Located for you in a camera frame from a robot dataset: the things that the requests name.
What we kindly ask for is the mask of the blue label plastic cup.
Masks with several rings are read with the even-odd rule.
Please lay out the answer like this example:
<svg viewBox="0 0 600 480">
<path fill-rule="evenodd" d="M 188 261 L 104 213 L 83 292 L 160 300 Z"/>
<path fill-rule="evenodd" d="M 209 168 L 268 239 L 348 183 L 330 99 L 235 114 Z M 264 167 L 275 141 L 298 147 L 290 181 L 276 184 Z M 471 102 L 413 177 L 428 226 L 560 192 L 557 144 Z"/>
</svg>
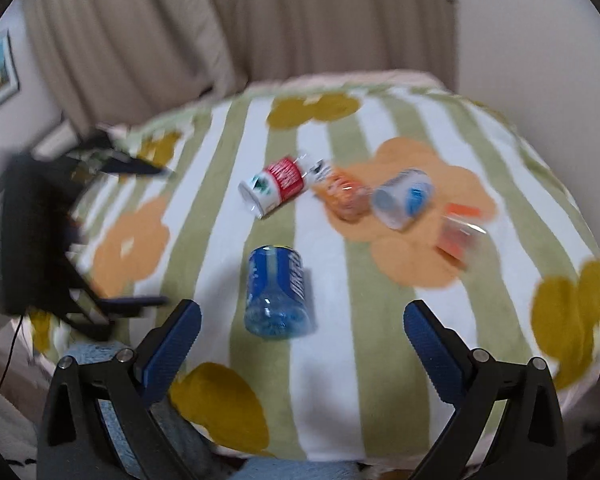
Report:
<svg viewBox="0 0 600 480">
<path fill-rule="evenodd" d="M 244 323 L 249 333 L 264 339 L 303 337 L 312 330 L 298 252 L 261 246 L 250 254 Z"/>
</svg>

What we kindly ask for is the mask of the clear orange lid cup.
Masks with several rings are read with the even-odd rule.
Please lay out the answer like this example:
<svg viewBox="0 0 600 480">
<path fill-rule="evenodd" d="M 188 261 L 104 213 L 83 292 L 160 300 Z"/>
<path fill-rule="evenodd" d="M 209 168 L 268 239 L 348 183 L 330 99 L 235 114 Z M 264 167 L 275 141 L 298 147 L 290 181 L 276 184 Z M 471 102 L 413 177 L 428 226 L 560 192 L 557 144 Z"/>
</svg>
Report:
<svg viewBox="0 0 600 480">
<path fill-rule="evenodd" d="M 444 207 L 436 249 L 460 269 L 466 269 L 481 245 L 486 230 L 478 207 L 449 203 Z"/>
</svg>

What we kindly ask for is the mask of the red white label cup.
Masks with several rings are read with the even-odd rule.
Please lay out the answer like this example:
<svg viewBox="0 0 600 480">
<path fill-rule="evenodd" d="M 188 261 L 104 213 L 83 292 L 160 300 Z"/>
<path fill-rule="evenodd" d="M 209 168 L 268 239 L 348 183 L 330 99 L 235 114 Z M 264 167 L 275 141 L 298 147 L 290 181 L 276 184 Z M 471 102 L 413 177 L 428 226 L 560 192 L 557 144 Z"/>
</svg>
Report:
<svg viewBox="0 0 600 480">
<path fill-rule="evenodd" d="M 262 219 L 299 195 L 306 187 L 300 159 L 285 156 L 238 184 L 247 208 Z"/>
</svg>

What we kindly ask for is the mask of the white blue label cup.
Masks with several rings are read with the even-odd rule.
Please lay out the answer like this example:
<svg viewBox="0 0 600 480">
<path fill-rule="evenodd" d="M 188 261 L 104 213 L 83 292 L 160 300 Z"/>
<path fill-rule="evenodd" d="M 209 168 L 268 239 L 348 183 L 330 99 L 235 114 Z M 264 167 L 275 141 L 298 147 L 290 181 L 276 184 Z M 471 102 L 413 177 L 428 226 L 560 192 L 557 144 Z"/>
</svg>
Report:
<svg viewBox="0 0 600 480">
<path fill-rule="evenodd" d="M 433 195 L 434 185 L 428 174 L 407 169 L 374 189 L 370 208 L 384 226 L 403 231 L 427 209 Z"/>
</svg>

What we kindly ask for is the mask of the orange label plastic cup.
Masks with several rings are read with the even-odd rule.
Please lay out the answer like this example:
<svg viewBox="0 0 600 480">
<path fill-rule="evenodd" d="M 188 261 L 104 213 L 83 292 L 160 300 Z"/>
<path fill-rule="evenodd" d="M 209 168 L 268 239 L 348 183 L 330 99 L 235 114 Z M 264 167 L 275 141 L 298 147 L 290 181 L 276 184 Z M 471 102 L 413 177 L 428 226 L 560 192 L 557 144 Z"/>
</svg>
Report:
<svg viewBox="0 0 600 480">
<path fill-rule="evenodd" d="M 329 160 L 318 160 L 309 170 L 313 194 L 337 218 L 357 222 L 370 213 L 372 189 Z"/>
</svg>

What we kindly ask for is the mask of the beige curtain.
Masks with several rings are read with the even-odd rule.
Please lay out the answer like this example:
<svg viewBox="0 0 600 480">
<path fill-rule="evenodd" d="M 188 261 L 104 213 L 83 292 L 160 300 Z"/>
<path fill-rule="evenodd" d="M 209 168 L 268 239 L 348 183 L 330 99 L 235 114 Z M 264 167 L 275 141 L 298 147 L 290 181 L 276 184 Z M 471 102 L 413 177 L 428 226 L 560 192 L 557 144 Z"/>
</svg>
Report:
<svg viewBox="0 0 600 480">
<path fill-rule="evenodd" d="M 139 124 L 255 81 L 420 70 L 454 87 L 453 0 L 22 0 L 50 92 L 80 129 Z"/>
</svg>

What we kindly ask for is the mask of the striped floral blanket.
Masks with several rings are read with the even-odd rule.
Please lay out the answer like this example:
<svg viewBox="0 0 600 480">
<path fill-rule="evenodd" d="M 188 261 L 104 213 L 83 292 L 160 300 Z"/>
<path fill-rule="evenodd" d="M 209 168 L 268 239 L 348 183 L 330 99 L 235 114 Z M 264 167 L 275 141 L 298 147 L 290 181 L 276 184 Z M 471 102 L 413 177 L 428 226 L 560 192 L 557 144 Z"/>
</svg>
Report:
<svg viewBox="0 0 600 480">
<path fill-rule="evenodd" d="M 407 86 L 241 94 L 159 116 L 122 146 L 169 177 L 99 178 L 76 206 L 76 265 L 105 296 L 200 304 L 170 396 L 224 450 L 393 465 L 425 454 L 451 408 L 404 335 L 414 299 L 494 358 L 542 356 L 563 410 L 600 376 L 600 248 L 570 193 L 493 110 Z M 403 232 L 374 217 L 343 222 L 310 192 L 254 218 L 238 184 L 301 153 L 370 186 L 424 170 L 434 200 Z M 466 269 L 436 249 L 449 203 L 482 211 L 486 236 Z M 246 330 L 248 259 L 261 246 L 300 255 L 306 336 Z"/>
</svg>

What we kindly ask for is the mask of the cream bed sheet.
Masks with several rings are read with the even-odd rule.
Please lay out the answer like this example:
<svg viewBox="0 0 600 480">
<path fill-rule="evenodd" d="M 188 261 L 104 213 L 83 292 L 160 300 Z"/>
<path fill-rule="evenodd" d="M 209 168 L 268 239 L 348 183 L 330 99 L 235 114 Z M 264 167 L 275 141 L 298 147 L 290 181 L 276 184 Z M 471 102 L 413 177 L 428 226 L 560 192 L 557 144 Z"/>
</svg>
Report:
<svg viewBox="0 0 600 480">
<path fill-rule="evenodd" d="M 419 70 L 375 70 L 374 72 L 322 73 L 291 77 L 285 80 L 258 81 L 248 84 L 243 94 L 296 91 L 350 86 L 410 86 L 446 90 L 436 76 Z"/>
</svg>

